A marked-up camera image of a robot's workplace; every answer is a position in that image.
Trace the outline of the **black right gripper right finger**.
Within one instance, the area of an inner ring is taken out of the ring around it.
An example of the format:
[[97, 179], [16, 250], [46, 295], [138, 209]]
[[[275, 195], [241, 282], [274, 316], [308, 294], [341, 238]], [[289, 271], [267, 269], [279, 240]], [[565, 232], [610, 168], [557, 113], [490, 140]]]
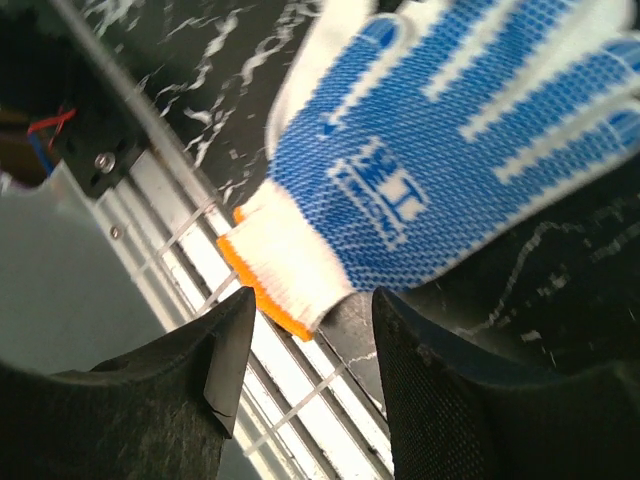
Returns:
[[574, 375], [490, 353], [387, 289], [372, 324], [398, 479], [635, 479], [639, 365]]

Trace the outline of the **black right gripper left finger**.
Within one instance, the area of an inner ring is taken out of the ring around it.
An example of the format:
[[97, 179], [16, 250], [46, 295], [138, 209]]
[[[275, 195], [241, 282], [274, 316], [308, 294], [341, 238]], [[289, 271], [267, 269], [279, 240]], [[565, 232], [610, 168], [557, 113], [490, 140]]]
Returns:
[[233, 436], [256, 316], [243, 287], [88, 371], [1, 367], [5, 479], [213, 479]]

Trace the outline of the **blue dotted glove peace sign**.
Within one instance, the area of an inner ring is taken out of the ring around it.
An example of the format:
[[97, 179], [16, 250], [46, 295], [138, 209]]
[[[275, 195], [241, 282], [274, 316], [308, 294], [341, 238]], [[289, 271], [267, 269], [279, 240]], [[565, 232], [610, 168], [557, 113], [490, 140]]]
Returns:
[[428, 1], [371, 17], [219, 248], [302, 340], [421, 286], [639, 148], [635, 1]]

